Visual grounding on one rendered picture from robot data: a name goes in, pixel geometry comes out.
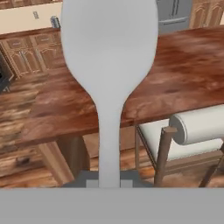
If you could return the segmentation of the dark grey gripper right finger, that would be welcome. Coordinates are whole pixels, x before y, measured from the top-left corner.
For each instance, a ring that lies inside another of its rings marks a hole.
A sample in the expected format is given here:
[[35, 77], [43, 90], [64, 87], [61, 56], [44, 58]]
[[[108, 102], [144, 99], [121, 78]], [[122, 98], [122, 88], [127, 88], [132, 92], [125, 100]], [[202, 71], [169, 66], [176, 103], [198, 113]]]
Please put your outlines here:
[[120, 171], [120, 187], [121, 188], [148, 188], [152, 187], [152, 183], [141, 179], [138, 171]]

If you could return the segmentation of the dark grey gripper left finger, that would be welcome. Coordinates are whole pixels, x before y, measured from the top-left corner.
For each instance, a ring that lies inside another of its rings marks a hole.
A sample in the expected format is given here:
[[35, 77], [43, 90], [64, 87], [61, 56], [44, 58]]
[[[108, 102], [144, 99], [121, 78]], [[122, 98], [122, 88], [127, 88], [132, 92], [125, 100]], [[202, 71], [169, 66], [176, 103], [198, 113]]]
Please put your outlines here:
[[69, 183], [65, 183], [64, 187], [71, 188], [97, 188], [99, 186], [97, 171], [80, 171], [77, 178]]

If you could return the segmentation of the wooden chair with white cushions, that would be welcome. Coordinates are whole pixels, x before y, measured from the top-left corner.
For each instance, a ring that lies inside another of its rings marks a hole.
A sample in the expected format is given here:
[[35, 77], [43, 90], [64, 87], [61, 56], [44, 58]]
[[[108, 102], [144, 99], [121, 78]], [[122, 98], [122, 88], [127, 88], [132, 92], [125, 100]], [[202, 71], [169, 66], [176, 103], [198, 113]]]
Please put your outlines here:
[[154, 168], [154, 186], [168, 171], [212, 161], [201, 187], [224, 163], [224, 104], [180, 112], [135, 127], [135, 158], [144, 146]]

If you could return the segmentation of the wooden dining table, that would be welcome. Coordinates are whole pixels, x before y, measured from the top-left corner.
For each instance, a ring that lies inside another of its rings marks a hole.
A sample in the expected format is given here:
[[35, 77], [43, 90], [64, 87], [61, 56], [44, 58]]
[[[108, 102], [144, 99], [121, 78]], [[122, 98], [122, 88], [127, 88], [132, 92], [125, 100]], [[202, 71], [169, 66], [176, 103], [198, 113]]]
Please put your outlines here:
[[[121, 125], [166, 118], [179, 111], [224, 103], [224, 28], [200, 28], [162, 35], [150, 73], [125, 102]], [[63, 161], [64, 180], [89, 167], [72, 140], [98, 130], [95, 105], [67, 69], [62, 52], [52, 68], [23, 77], [0, 94], [0, 155], [40, 144]]]

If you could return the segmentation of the black oven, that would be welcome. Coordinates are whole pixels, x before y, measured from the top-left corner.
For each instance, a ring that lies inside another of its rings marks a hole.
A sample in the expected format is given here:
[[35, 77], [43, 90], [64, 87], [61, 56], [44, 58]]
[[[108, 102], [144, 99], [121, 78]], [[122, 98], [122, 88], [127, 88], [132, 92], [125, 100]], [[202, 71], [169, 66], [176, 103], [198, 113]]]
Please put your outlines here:
[[14, 73], [8, 65], [3, 53], [0, 51], [0, 94], [3, 91], [10, 91], [10, 84], [13, 78]]

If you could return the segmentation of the wooden cupboard run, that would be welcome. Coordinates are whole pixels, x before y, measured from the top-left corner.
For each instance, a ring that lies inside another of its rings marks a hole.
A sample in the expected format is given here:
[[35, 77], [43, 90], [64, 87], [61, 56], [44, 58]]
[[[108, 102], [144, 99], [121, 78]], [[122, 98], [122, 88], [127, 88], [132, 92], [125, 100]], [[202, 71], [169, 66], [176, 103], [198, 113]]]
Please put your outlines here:
[[0, 39], [0, 46], [17, 79], [65, 65], [60, 31], [3, 38]]

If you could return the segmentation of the small grey jar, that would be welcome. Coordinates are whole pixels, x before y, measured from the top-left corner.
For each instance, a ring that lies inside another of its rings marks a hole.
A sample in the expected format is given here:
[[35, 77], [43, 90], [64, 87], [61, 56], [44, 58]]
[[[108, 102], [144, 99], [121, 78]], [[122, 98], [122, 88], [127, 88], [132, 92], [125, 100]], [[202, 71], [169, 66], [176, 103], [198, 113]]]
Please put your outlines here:
[[56, 16], [51, 16], [50, 21], [52, 24], [52, 28], [60, 28], [60, 21]]

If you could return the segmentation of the grey fridge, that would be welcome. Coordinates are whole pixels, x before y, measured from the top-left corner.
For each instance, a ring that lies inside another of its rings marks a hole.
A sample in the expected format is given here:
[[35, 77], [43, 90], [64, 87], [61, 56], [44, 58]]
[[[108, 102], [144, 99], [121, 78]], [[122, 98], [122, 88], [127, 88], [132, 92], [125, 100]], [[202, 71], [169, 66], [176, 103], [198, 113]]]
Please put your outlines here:
[[157, 0], [158, 33], [166, 34], [189, 27], [193, 0]]

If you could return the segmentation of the wooden tall cupboard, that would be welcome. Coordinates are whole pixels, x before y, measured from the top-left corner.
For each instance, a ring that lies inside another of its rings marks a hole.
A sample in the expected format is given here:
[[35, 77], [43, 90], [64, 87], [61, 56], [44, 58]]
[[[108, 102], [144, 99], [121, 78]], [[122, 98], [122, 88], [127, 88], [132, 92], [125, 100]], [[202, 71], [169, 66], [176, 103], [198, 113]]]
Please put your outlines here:
[[223, 14], [224, 0], [192, 0], [189, 28], [218, 26]]

